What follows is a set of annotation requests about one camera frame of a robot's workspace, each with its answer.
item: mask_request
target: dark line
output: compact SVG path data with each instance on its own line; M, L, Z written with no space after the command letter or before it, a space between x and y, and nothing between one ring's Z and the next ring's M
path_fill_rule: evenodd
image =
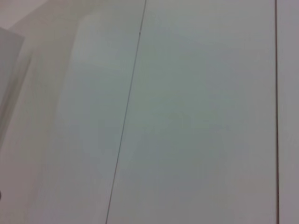
M278 33L277 0L275 1L275 97L276 97L276 223L279 224L279 139L278 139Z
M110 212L110 205L111 205L112 193L113 193L114 182L115 182L115 177L116 177L116 170L117 170L118 160L119 160L119 157L120 157L121 143L122 143L123 132L124 132L124 129L125 129L126 117L127 117L127 112L128 112L128 105L129 105L129 100L130 100L130 95L131 95L131 90L132 90L132 83L133 83L133 77L134 77L134 72L135 72L135 66L136 66L136 60L137 60L137 53L138 53L138 48L139 48L139 42L140 42L141 29L142 29L143 18L144 18L144 13L145 13L146 1L147 0L144 1L144 8L143 8L143 13L142 13L141 25L140 25L140 29L139 29L139 37L138 37L137 49L136 49L136 53L135 53L135 60L134 60L134 65L133 65L133 72L132 72L132 77L131 77L131 83L130 83L128 101L127 101L126 112L125 112L125 117L124 117L124 120L123 120L122 131L121 131L120 147L118 149L118 154L117 154L117 159L116 159L116 165L115 165L115 171L114 171L114 177L113 177L113 182L112 182L112 187L111 187L111 193L110 193L110 199L109 199L109 205L108 205L108 211L107 211L107 216L106 216L106 222L105 222L106 224L108 223L108 216L109 216L109 212Z

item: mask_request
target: vertical line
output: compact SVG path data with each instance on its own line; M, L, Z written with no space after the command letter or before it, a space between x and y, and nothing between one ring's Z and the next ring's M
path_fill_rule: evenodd
M126 112L125 112L125 117L124 117L124 120L123 120L122 131L121 131L121 141L120 141L120 146L119 146L119 149L118 149L116 165L115 165L115 171L114 171L114 177L113 177L113 182L112 182L112 187L111 187L111 192L110 192L110 199L109 199L108 211L107 211L106 222L105 222L106 224L108 223L108 216L109 216L109 212L110 212L112 193L113 193L114 182L115 182L115 177L116 177L116 170L117 170L118 160L119 160L119 157L120 157L121 143L122 143L122 137L123 137L123 132L124 132L125 123L126 123L126 117L127 117L127 112L128 112L128 105L129 105L129 100L130 100L130 95L131 95L131 90L132 90L132 83L133 83L133 77L134 77L134 72L135 72L137 53L138 53L138 49L139 49L139 42L140 42L141 29L142 29L143 18L144 18L144 13L145 13L146 1L147 0L144 1L144 7L143 7L142 19L141 19L141 24L140 24L140 29L139 29L139 37L138 37L137 48L136 48L136 53L135 53L135 59L134 59L133 72L132 72L130 89L129 89L129 94L128 94Z
M275 97L276 97L276 223L279 224L279 139L278 139L278 33L277 0L275 4Z

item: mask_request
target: white panel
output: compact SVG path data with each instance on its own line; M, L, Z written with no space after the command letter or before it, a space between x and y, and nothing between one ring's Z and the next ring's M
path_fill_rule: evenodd
M108 224L275 223L272 0L148 0Z
M0 28L0 106L24 38Z
M299 1L278 0L280 223L299 220Z

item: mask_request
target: white wall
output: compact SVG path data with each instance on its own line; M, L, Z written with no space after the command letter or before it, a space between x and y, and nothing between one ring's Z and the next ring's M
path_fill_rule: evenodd
M299 221L299 2L278 0L280 223Z
M10 28L47 0L1 0L0 27Z

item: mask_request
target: light gray wall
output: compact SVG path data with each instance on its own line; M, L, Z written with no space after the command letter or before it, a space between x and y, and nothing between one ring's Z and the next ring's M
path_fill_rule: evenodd
M278 0L280 223L299 221L299 2Z

